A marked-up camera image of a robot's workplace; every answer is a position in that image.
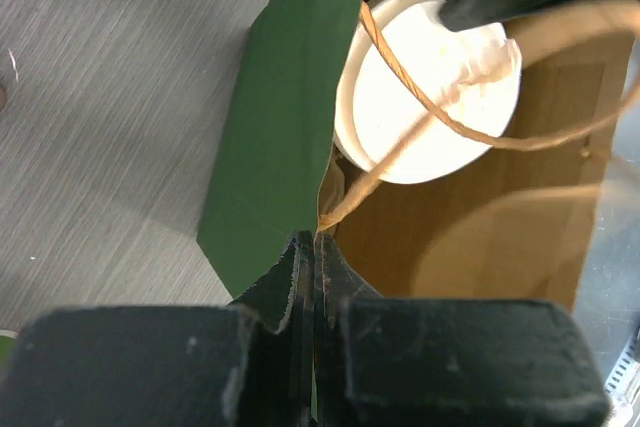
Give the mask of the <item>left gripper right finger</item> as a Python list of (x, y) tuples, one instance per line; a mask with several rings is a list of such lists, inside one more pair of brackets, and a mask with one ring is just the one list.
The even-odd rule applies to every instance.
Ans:
[(322, 426), (601, 426), (610, 401), (561, 307), (385, 298), (334, 239), (314, 245)]

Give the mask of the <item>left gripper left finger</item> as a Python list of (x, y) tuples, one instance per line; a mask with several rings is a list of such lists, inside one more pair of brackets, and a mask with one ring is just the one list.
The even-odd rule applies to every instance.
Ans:
[(224, 306), (52, 311), (1, 374), (5, 426), (309, 426), (313, 238)]

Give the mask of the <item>green paper bag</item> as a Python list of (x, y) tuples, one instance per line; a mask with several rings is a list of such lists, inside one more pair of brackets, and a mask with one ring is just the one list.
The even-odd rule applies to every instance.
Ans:
[[(638, 0), (575, 0), (495, 22), (522, 55), (516, 108), (495, 137), (452, 119), (464, 87), (497, 81), (510, 48), (432, 102), (398, 61), (371, 0), (269, 0), (252, 24), (197, 241), (238, 296), (296, 231), (328, 235), (351, 267), (396, 297), (544, 299), (575, 305), (598, 201), (637, 210), (636, 185), (604, 181), (616, 124), (639, 99), (626, 64)], [(339, 80), (357, 27), (426, 109), (369, 171), (334, 142)], [(416, 184), (383, 174), (436, 118), (488, 146)]]

